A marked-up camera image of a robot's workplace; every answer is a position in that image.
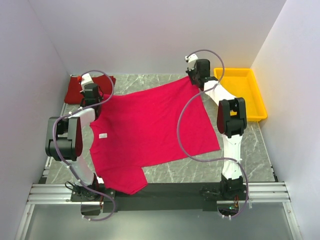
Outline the pink t shirt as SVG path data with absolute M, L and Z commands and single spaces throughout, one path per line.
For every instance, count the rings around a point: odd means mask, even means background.
M 90 124 L 90 155 L 106 188 L 133 195 L 148 184 L 144 167 L 220 149 L 198 93 L 183 77 L 108 98 Z

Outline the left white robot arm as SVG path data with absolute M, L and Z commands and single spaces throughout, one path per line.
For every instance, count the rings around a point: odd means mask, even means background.
M 50 117 L 47 123 L 45 152 L 75 173 L 75 186 L 83 187 L 82 195 L 88 201 L 96 200 L 100 188 L 95 173 L 86 164 L 83 153 L 82 128 L 98 119 L 101 106 L 82 109 L 73 116 L 60 119 Z

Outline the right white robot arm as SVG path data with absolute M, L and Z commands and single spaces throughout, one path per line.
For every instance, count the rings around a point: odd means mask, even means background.
M 223 164 L 219 193 L 230 200 L 245 190 L 241 171 L 241 142 L 247 127 L 246 103 L 244 98 L 235 97 L 210 74 L 211 63 L 199 59 L 196 54 L 185 57 L 186 73 L 192 85 L 204 91 L 218 106 L 217 129 L 223 140 Z

